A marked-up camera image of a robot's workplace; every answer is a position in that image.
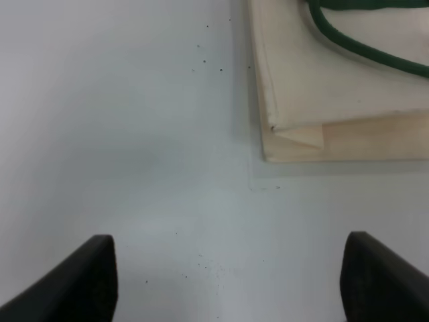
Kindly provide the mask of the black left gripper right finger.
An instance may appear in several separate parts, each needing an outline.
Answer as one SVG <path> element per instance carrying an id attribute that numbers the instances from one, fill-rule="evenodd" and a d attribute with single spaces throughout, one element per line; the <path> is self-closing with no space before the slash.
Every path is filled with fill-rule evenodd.
<path id="1" fill-rule="evenodd" d="M 347 321 L 428 320 L 428 276 L 364 231 L 347 238 L 340 292 Z"/>

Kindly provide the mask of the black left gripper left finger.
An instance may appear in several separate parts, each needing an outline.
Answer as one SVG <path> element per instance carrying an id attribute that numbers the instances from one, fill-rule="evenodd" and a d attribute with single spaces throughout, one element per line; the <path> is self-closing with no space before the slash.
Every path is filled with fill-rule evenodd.
<path id="1" fill-rule="evenodd" d="M 112 321 L 118 301 L 115 242 L 94 235 L 1 306 L 2 321 Z"/>

